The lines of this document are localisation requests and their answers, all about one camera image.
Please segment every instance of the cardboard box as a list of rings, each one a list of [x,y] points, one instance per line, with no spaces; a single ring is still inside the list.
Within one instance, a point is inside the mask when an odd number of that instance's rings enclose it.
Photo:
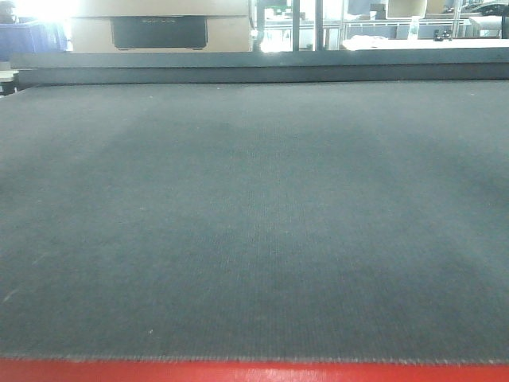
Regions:
[[[76,16],[247,16],[248,0],[87,0]]]
[[[445,0],[428,0],[427,14],[441,14],[444,11]]]
[[[427,5],[426,0],[390,0],[387,3],[387,18],[423,18]]]

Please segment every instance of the fabric texture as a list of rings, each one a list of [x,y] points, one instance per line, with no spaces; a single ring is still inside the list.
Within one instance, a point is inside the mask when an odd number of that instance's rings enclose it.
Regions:
[[[0,99],[0,356],[507,363],[508,85]]]

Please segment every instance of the metal frame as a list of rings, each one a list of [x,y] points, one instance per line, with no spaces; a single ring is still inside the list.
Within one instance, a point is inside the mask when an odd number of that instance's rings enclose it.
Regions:
[[[324,50],[324,0],[315,0],[315,50]]]
[[[301,48],[301,0],[292,1],[292,46],[293,51],[298,52]]]
[[[20,54],[22,87],[509,79],[509,48],[298,53]]]
[[[506,6],[505,10],[503,11],[503,15],[502,15],[502,33],[501,33],[501,37],[505,40],[505,39],[509,39],[509,30],[507,30],[507,27],[509,27],[508,25],[508,18],[509,18],[509,6]]]
[[[265,37],[265,0],[258,0],[256,4],[256,41],[253,50],[260,52],[262,50],[263,38]]]
[[[461,23],[461,7],[463,6],[463,0],[454,1],[454,16],[453,16],[453,37],[457,38],[460,31]]]

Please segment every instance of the metal pole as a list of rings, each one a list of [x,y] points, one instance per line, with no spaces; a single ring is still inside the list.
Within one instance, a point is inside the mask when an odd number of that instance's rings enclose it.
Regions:
[[[324,50],[324,0],[315,0],[315,50]]]
[[[453,20],[453,37],[457,38],[460,31],[460,17],[461,7],[463,6],[463,0],[456,0],[454,2],[454,20]]]
[[[344,15],[348,11],[348,0],[341,1],[341,18],[340,18],[340,35],[338,36],[337,48],[341,49],[343,40],[346,40],[347,36],[347,24],[344,22]]]
[[[301,46],[301,0],[292,1],[292,44],[293,51],[298,52]]]
[[[502,38],[504,40],[509,39],[509,30],[508,30],[509,23],[507,22],[507,20],[509,20],[509,6],[506,6],[503,9],[503,14],[502,14]]]
[[[265,37],[265,4],[266,0],[258,0],[256,3],[256,29],[258,34],[254,45],[255,52],[262,51],[263,38]]]

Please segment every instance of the white table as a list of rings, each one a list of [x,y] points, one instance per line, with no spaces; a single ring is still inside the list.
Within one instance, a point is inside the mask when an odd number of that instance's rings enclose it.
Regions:
[[[0,70],[0,96],[14,93],[17,70]]]
[[[455,49],[455,48],[509,48],[509,40],[478,38],[452,41],[433,40],[387,40],[381,38],[354,38],[343,41],[348,50],[370,49]]]

